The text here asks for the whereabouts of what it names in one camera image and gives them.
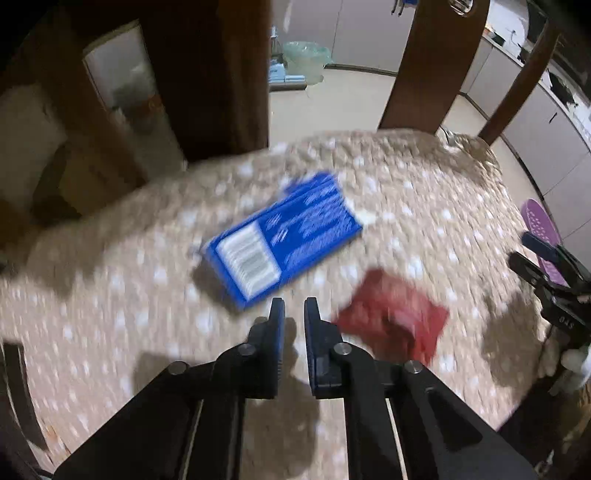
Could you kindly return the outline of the white gloved right hand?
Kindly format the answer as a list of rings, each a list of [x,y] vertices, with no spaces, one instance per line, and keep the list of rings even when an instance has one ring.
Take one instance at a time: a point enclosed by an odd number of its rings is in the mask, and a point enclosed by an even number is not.
[[[590,345],[560,352],[559,341],[546,341],[538,366],[538,378],[550,379],[549,393],[572,394],[584,387],[590,379]]]

